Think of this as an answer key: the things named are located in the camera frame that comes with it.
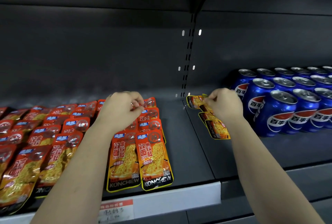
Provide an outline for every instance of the forearm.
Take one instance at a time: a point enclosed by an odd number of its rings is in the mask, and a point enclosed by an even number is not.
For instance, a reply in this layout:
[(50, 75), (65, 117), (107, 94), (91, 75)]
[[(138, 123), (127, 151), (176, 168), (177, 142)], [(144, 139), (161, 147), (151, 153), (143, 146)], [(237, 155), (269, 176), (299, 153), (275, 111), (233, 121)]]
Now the forearm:
[(225, 121), (239, 179), (260, 223), (324, 223), (249, 123)]
[(110, 140), (115, 132), (94, 124), (31, 223), (96, 223)]

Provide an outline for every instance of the price tag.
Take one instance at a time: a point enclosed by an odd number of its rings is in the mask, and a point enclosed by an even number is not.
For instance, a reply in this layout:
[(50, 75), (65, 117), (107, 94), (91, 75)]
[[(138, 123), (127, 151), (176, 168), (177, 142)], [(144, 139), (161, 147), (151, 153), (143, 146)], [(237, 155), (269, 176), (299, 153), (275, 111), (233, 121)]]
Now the price tag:
[(98, 223), (109, 224), (134, 219), (132, 199), (102, 202), (99, 210)]

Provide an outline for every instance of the pepsi can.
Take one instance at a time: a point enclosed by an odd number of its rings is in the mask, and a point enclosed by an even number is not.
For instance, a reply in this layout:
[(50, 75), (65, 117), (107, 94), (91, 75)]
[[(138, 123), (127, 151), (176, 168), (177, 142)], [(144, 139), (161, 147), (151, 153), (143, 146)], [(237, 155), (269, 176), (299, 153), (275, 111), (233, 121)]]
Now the pepsi can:
[(260, 137), (274, 137), (296, 110), (297, 99), (285, 91), (273, 90), (257, 110), (254, 131)]
[(290, 68), (293, 72), (295, 72), (295, 76), (309, 78), (311, 72), (308, 69), (304, 69), (301, 67), (291, 67)]
[(254, 71), (248, 69), (240, 69), (239, 77), (237, 80), (231, 85), (230, 89), (235, 90), (240, 99), (243, 99), (245, 92), (247, 91), (247, 87), (249, 85), (249, 81), (253, 80), (257, 74)]
[(257, 109), (261, 105), (264, 97), (274, 89), (274, 84), (269, 80), (255, 78), (250, 81), (247, 92), (243, 96), (243, 116), (252, 123)]
[(317, 132), (325, 125), (332, 116), (332, 90), (326, 88), (315, 88), (315, 93), (322, 99), (316, 113), (310, 117), (310, 120), (302, 127), (304, 132)]
[(297, 97), (296, 110), (293, 116), (281, 129), (281, 133), (295, 134), (309, 121), (319, 107), (321, 98), (313, 92), (304, 89), (294, 89), (293, 95)]
[(318, 67), (310, 66), (307, 67), (307, 69), (310, 70), (314, 75), (325, 76), (325, 77), (329, 75), (328, 71), (325, 71), (324, 69), (320, 69)]
[(290, 79), (290, 80), (295, 75), (295, 73), (293, 71), (285, 69), (285, 68), (280, 68), (280, 67), (276, 67), (274, 69), (274, 71), (276, 72), (276, 76), (277, 77), (281, 77), (281, 78), (285, 78), (285, 79)]
[(332, 66), (323, 66), (322, 67), (325, 71), (329, 72), (329, 74), (332, 73)]
[(291, 80), (285, 79), (285, 78), (280, 78), (280, 77), (273, 78), (272, 82), (276, 86), (275, 89), (280, 90), (280, 91), (292, 92), (292, 90), (296, 86), (296, 84), (294, 82), (292, 82)]
[(301, 88), (308, 91), (315, 91), (316, 83), (310, 79), (303, 77), (293, 77), (292, 81), (296, 83), (297, 88)]
[(332, 79), (328, 77), (323, 77), (320, 75), (310, 75), (310, 79), (312, 79), (316, 83), (316, 87), (321, 87), (321, 88), (332, 87)]
[(265, 69), (265, 68), (258, 68), (258, 69), (256, 69), (256, 71), (258, 73), (258, 78), (271, 80), (274, 77), (276, 77), (276, 74), (273, 71)]

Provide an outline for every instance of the stack of cans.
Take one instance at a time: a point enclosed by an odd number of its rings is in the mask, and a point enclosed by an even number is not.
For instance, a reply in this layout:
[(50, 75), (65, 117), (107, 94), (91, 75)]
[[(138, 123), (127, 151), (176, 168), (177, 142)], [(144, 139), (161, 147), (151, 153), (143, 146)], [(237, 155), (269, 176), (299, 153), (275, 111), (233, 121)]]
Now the stack of cans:
[(243, 102), (243, 116), (261, 137), (332, 129), (330, 66), (240, 69), (231, 89)]

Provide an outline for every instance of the can lid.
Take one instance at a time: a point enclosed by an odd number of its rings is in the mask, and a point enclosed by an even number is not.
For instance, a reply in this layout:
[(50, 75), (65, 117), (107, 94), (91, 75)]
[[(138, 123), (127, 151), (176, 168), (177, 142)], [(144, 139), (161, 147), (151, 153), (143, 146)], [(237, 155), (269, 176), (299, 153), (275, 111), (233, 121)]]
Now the can lid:
[(279, 74), (284, 74), (284, 75), (294, 75), (294, 72), (285, 68), (281, 68), (281, 67), (276, 67), (274, 69), (277, 73)]
[(318, 95), (304, 89), (298, 89), (298, 88), (293, 89), (293, 94), (306, 101), (311, 101), (311, 102), (321, 101), (321, 98)]
[(262, 75), (266, 75), (266, 76), (275, 76), (276, 75), (273, 71), (265, 69), (265, 68), (258, 68), (256, 70), (257, 70), (257, 72), (259, 72)]
[(314, 83), (312, 80), (303, 78), (303, 77), (293, 77), (292, 80), (298, 84), (302, 84), (308, 87), (316, 86), (316, 83)]
[(311, 72), (308, 69), (303, 69), (301, 67), (291, 67), (291, 70), (300, 74), (307, 74), (307, 75), (311, 74)]
[(309, 67), (307, 67), (307, 69), (309, 69), (310, 71), (312, 71), (314, 73), (328, 74), (327, 71), (325, 71), (324, 69), (320, 69), (318, 67), (309, 66)]
[(330, 89), (317, 87), (317, 88), (315, 88), (315, 92), (320, 96), (323, 96), (328, 99), (332, 99), (332, 90), (330, 90)]
[(271, 91), (271, 96), (273, 99), (280, 101), (282, 103), (297, 104), (296, 97), (284, 91), (273, 90)]
[(239, 73), (243, 76), (248, 76), (248, 77), (255, 77), (257, 74), (254, 71), (251, 71), (249, 69), (240, 69)]
[(330, 73), (332, 73), (332, 66), (323, 66), (322, 67), (325, 71), (328, 71)]
[(285, 78), (280, 78), (280, 77), (273, 78), (273, 82), (276, 84), (279, 84), (281, 86), (284, 86), (284, 87), (295, 87), (296, 86), (296, 84), (294, 82), (292, 82), (291, 80), (288, 80)]
[(259, 86), (262, 88), (274, 88), (275, 87), (275, 85), (272, 82), (270, 82), (269, 80), (255, 78), (252, 81), (256, 86)]
[(331, 78), (327, 78), (327, 77), (323, 77), (323, 76), (319, 76), (319, 75), (310, 75), (310, 78), (319, 83), (332, 84)]

